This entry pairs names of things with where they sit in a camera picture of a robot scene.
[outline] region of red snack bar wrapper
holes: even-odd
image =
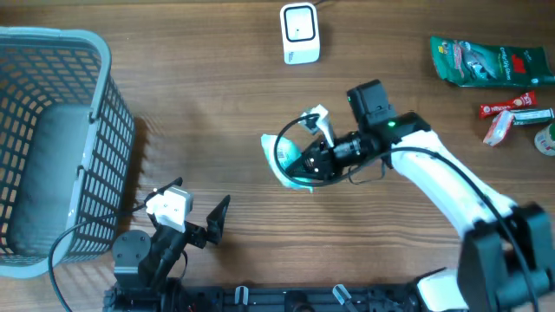
[[[487,131],[484,143],[489,146],[498,145],[506,137],[506,134],[509,133],[513,119],[514,114],[507,110],[497,115]]]
[[[480,105],[480,118],[493,116],[495,114],[503,112],[504,110],[520,109],[524,107],[535,106],[537,104],[538,103],[536,102],[536,94],[533,91],[530,91],[510,101]]]

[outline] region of round can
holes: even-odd
[[[547,156],[555,156],[555,124],[551,124],[540,130],[534,138],[536,148]]]

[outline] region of gray plastic basket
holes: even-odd
[[[110,65],[94,33],[0,27],[0,276],[41,275],[64,230],[120,209],[134,120]],[[116,226],[68,235],[54,264],[98,257]]]

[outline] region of light blue plastic bag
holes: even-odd
[[[262,137],[260,137],[260,143],[262,144],[264,155],[266,155],[266,160],[268,160],[268,163],[270,164],[270,169],[274,172],[277,179],[279,179],[281,184],[285,187],[292,188],[294,190],[308,189],[310,192],[313,192],[314,189],[312,186],[298,185],[297,183],[287,179],[279,171],[278,167],[276,166],[276,161],[274,160],[274,146],[276,144],[276,138],[277,135],[269,134],[263,134]],[[279,140],[279,145],[277,146],[277,159],[279,160],[279,164],[281,164],[283,168],[286,168],[299,157],[301,157],[301,151],[298,149],[295,143],[282,137]],[[309,179],[299,180],[303,182],[310,182]]]

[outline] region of green package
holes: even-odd
[[[461,87],[555,84],[543,48],[487,46],[435,36],[430,48],[440,78]]]

